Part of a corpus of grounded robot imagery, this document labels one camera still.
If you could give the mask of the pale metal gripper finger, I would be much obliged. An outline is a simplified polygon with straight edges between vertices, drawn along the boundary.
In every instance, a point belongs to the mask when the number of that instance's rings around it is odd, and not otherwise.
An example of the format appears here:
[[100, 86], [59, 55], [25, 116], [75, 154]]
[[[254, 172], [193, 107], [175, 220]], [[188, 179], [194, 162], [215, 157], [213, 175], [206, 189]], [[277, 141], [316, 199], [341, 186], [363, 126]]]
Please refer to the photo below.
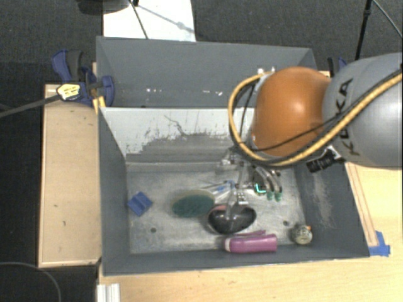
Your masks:
[[232, 193], [227, 200], [226, 220], [232, 228], [245, 228], [247, 201], [243, 193]]
[[202, 190], [206, 190], [212, 194], [214, 198], [223, 198], [228, 196], [235, 188], [235, 182], [233, 180], [226, 180], [219, 184], [212, 184], [202, 187]]

